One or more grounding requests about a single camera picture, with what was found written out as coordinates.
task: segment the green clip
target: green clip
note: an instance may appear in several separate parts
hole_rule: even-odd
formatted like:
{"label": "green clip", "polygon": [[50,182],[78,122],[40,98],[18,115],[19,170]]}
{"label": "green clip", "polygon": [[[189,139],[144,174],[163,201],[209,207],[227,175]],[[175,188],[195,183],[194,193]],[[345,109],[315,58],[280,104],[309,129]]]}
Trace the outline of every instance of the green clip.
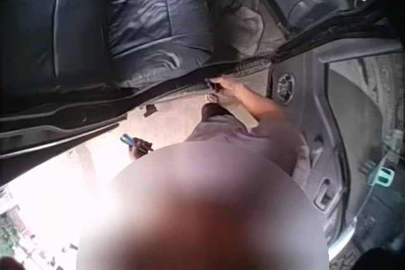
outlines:
{"label": "green clip", "polygon": [[381,185],[383,187],[391,186],[394,180],[395,171],[393,169],[378,166],[378,168],[371,174],[368,184],[370,186]]}

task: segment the black leather seat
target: black leather seat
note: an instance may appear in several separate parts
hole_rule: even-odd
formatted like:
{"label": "black leather seat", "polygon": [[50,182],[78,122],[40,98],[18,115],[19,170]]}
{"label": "black leather seat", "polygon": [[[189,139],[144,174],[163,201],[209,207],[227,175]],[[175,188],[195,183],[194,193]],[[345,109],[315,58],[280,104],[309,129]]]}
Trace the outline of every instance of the black leather seat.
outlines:
{"label": "black leather seat", "polygon": [[2,0],[2,93],[65,92],[111,79],[109,0]]}
{"label": "black leather seat", "polygon": [[205,0],[1,0],[2,100],[182,76],[211,56],[208,18]]}
{"label": "black leather seat", "polygon": [[111,6],[109,41],[119,86],[180,77],[210,58],[205,0],[112,0]]}

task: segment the door panel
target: door panel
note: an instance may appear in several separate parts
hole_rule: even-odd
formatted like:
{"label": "door panel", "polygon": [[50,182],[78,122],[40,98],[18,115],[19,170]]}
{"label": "door panel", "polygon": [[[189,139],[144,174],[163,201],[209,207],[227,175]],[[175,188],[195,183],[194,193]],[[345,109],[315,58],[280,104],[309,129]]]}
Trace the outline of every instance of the door panel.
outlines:
{"label": "door panel", "polygon": [[[355,80],[338,72],[345,61],[401,50],[394,40],[342,39],[272,66],[271,96],[304,132],[311,149],[304,191],[318,211],[328,243],[343,219],[351,223],[357,215],[369,190],[362,165],[370,158],[379,160],[383,147],[380,108]],[[286,75],[293,79],[287,102],[280,84]]]}

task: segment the fingers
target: fingers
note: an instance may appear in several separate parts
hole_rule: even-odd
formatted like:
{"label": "fingers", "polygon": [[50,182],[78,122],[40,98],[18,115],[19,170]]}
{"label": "fingers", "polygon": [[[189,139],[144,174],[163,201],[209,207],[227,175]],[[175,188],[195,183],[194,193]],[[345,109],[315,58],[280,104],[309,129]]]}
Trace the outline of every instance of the fingers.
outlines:
{"label": "fingers", "polygon": [[136,148],[138,150],[142,151],[143,153],[148,153],[149,151],[153,151],[151,142],[147,142],[147,141],[137,138],[137,137],[134,138],[134,141],[137,145]]}
{"label": "fingers", "polygon": [[218,103],[218,96],[221,95],[221,93],[209,93],[206,95],[206,102],[214,102],[214,103]]}
{"label": "fingers", "polygon": [[223,77],[211,78],[209,81],[212,83],[222,83]]}

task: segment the person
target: person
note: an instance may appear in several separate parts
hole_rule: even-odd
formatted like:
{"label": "person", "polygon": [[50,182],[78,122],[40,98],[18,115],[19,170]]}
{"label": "person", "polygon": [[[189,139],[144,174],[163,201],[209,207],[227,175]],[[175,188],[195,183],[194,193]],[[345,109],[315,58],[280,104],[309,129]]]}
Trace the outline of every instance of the person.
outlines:
{"label": "person", "polygon": [[[259,124],[249,132],[231,112],[217,102],[209,102],[202,107],[201,122],[186,142],[226,142],[260,153],[290,176],[298,166],[301,171],[308,171],[306,141],[278,104],[232,77],[214,78],[211,82],[218,88],[217,98],[236,99]],[[130,149],[132,160],[147,154],[152,147],[152,143],[145,140],[135,138],[135,141],[139,148]]]}

